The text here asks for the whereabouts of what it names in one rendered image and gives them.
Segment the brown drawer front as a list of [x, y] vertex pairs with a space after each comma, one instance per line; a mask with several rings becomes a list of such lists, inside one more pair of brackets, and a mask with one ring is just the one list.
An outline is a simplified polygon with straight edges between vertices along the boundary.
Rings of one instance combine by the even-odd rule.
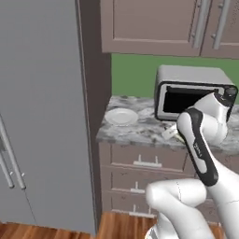
[[145, 190], [147, 185], [156, 181], [194, 178], [194, 175], [177, 174], [175, 172], [149, 171], [138, 169], [117, 168], [111, 173], [112, 190], [130, 191], [138, 181], [138, 188]]
[[186, 160], [186, 151], [184, 149], [172, 150], [170, 148], [153, 148], [141, 146], [112, 146], [113, 163], [133, 165], [141, 154], [144, 162], [154, 162], [155, 156], [158, 156], [159, 162], [162, 163], [162, 170], [182, 172]]
[[136, 204], [138, 212], [147, 212], [148, 204], [144, 196], [130, 194], [126, 192], [111, 193], [111, 209], [114, 212], [129, 214], [133, 210], [133, 205]]

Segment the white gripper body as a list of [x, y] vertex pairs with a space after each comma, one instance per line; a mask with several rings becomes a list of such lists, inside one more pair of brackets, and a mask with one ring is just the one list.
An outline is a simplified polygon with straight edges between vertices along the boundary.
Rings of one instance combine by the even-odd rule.
[[172, 137], [177, 137], [177, 136], [178, 136], [178, 131], [177, 131], [177, 127], [175, 124], [162, 132], [162, 137], [165, 140], [169, 140]]

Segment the brown tall side panel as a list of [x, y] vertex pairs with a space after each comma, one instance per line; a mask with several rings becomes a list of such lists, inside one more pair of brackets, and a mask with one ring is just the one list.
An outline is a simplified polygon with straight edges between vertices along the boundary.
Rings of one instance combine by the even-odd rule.
[[96, 135], [111, 97], [111, 55], [102, 52], [100, 0], [75, 0], [75, 2], [88, 128], [92, 205], [95, 230], [98, 231], [102, 202]]

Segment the black oven knob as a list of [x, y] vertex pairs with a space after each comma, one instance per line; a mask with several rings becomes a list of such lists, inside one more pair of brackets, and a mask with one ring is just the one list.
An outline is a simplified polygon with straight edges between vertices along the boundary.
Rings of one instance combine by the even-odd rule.
[[228, 96], [232, 97], [232, 96], [234, 96], [234, 95], [237, 94], [237, 89], [234, 88], [234, 87], [230, 87], [230, 88], [227, 88], [227, 89], [225, 90], [225, 93], [226, 93]]

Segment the white round plate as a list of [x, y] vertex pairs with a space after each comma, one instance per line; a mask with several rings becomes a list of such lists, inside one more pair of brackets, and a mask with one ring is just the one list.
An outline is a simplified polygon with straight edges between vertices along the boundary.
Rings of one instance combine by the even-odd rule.
[[115, 108], [105, 114], [105, 120], [115, 126], [128, 126], [138, 121], [138, 115], [131, 109]]

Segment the narrow brown cupboard door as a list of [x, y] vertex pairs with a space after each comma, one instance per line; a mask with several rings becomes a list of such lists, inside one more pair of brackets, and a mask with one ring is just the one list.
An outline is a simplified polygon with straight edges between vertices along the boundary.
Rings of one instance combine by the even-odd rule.
[[202, 57], [239, 59], [239, 0], [231, 0], [219, 49], [213, 49], [223, 0], [212, 0], [201, 48]]

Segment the wide brown cupboard door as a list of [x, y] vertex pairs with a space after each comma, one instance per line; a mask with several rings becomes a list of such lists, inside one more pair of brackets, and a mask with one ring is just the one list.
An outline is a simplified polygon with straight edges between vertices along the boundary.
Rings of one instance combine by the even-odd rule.
[[104, 52], [197, 56], [199, 0], [101, 0]]

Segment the grey fridge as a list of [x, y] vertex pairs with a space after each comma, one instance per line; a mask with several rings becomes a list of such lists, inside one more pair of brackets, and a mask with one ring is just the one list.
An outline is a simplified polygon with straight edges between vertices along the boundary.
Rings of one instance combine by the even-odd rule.
[[0, 0], [0, 220], [95, 232], [75, 0]]

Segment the grey toaster oven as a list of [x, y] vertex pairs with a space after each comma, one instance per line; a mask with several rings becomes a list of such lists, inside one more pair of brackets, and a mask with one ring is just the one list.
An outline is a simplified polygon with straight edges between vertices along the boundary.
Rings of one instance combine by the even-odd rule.
[[238, 88], [223, 70], [216, 67], [160, 65], [154, 92], [154, 116], [157, 120], [176, 121], [178, 115], [210, 92], [218, 92], [235, 103], [227, 88]]

